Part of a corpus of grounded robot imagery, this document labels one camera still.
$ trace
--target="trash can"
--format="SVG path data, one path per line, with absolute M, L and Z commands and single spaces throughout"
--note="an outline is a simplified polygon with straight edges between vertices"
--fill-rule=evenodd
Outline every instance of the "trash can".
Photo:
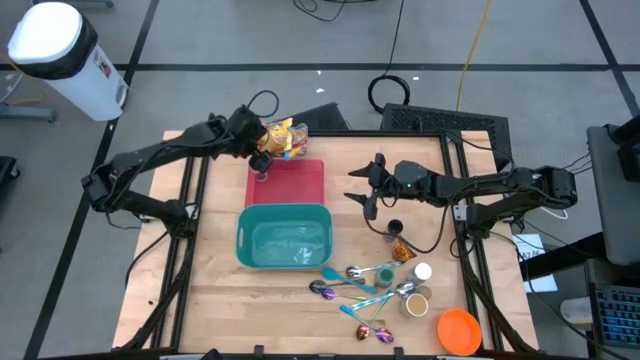
M 128 85 L 98 45 L 98 33 L 71 5 L 45 2 L 16 26 L 8 54 L 96 121 L 122 114 Z

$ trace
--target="pink plastic tray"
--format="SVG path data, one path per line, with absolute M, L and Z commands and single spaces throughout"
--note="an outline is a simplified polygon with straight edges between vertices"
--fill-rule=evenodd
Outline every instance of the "pink plastic tray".
M 249 169 L 244 206 L 283 203 L 324 205 L 322 160 L 274 160 L 262 182 Z

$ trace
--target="teal basket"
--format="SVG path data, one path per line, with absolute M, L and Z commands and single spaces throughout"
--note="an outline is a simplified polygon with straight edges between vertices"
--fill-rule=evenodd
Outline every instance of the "teal basket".
M 331 214 L 320 204 L 253 205 L 240 214 L 236 255 L 257 269 L 310 269 L 333 249 Z

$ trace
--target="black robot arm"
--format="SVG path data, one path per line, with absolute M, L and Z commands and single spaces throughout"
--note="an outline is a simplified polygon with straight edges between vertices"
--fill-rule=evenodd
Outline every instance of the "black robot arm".
M 364 207 L 367 219 L 375 220 L 379 198 L 408 199 L 436 207 L 456 203 L 467 197 L 510 194 L 490 205 L 455 207 L 456 221 L 466 222 L 471 236 L 487 238 L 493 225 L 504 218 L 523 215 L 534 208 L 566 209 L 576 204 L 574 175 L 564 169 L 545 166 L 538 169 L 515 168 L 506 174 L 457 178 L 433 172 L 412 161 L 399 162 L 390 174 L 384 155 L 363 169 L 349 173 L 369 179 L 371 195 L 345 195 Z
M 187 128 L 177 138 L 136 151 L 115 155 L 82 179 L 82 187 L 91 207 L 98 212 L 127 210 L 136 215 L 160 219 L 172 236 L 185 236 L 189 231 L 189 215 L 178 200 L 160 201 L 129 190 L 140 173 L 186 157 L 221 154 L 250 157 L 250 166 L 265 172 L 271 165 L 271 154 L 261 151 L 258 143 L 268 137 L 267 129 L 246 106 L 238 108 L 226 120 L 211 114 L 209 120 Z

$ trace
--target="concrete floor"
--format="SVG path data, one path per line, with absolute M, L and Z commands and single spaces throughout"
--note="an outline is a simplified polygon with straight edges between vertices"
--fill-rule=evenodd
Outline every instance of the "concrete floor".
M 96 4 L 77 7 L 97 29 L 110 59 L 128 64 L 145 15 L 156 1 L 115 0 L 112 9 Z M 3 46 L 28 3 L 0 0 Z M 590 4 L 618 62 L 640 63 L 635 36 L 640 31 L 636 21 L 640 3 L 619 0 L 611 6 L 606 0 L 591 0 Z M 155 142 L 165 130 L 204 121 L 211 111 L 230 114 L 263 88 L 279 95 L 279 116 L 335 101 L 354 128 L 379 127 L 380 116 L 369 106 L 366 88 L 381 71 L 367 65 L 356 70 L 326 69 L 388 61 L 400 1 L 347 5 L 333 23 L 305 16 L 289 0 L 159 0 L 157 5 L 141 65 L 333 65 L 320 65 L 321 74 L 311 67 L 227 71 L 229 67 L 221 66 L 197 72 L 144 71 L 149 67 L 142 67 L 133 77 L 110 155 Z M 319 1 L 319 14 L 332 16 L 337 6 Z M 483 1 L 406 0 L 394 63 L 464 62 L 483 8 Z M 494 0 L 474 63 L 607 64 L 607 60 L 578 0 Z M 518 165 L 565 165 L 586 153 L 588 126 L 620 124 L 631 117 L 611 71 L 495 70 L 467 74 L 461 108 L 508 117 Z M 393 73 L 410 81 L 413 105 L 455 107 L 458 71 Z M 9 74 L 0 72 L 1 89 L 9 85 L 5 80 Z M 633 91 L 640 91 L 640 74 L 624 76 Z M 317 93 L 319 88 L 325 91 Z M 89 120 L 46 86 L 45 91 L 46 103 L 58 112 L 56 123 L 0 122 L 0 154 L 18 158 L 23 169 L 0 213 L 2 359 L 24 356 L 76 215 L 80 178 L 90 170 L 106 126 Z M 34 95 L 34 82 L 24 81 L 12 99 Z M 401 95 L 393 84 L 381 83 L 375 92 L 378 103 L 401 102 Z M 268 106 L 266 101 L 257 105 L 264 105 L 265 111 Z M 134 189 L 148 191 L 150 180 L 150 175 L 142 176 Z M 566 241 L 598 231 L 589 172 L 579 175 L 578 187 L 580 202 L 569 210 L 568 221 L 541 211 L 533 211 L 527 219 Z M 135 223 L 123 214 L 114 219 Z M 104 216 L 88 213 L 40 356 L 110 348 L 124 294 L 124 273 L 136 239 L 136 231 L 115 230 Z M 562 299 L 583 296 L 582 279 L 581 269 L 563 272 L 557 276 L 560 291 L 543 297 L 558 306 Z M 543 350 L 586 355 L 584 341 L 534 299 L 530 305 Z

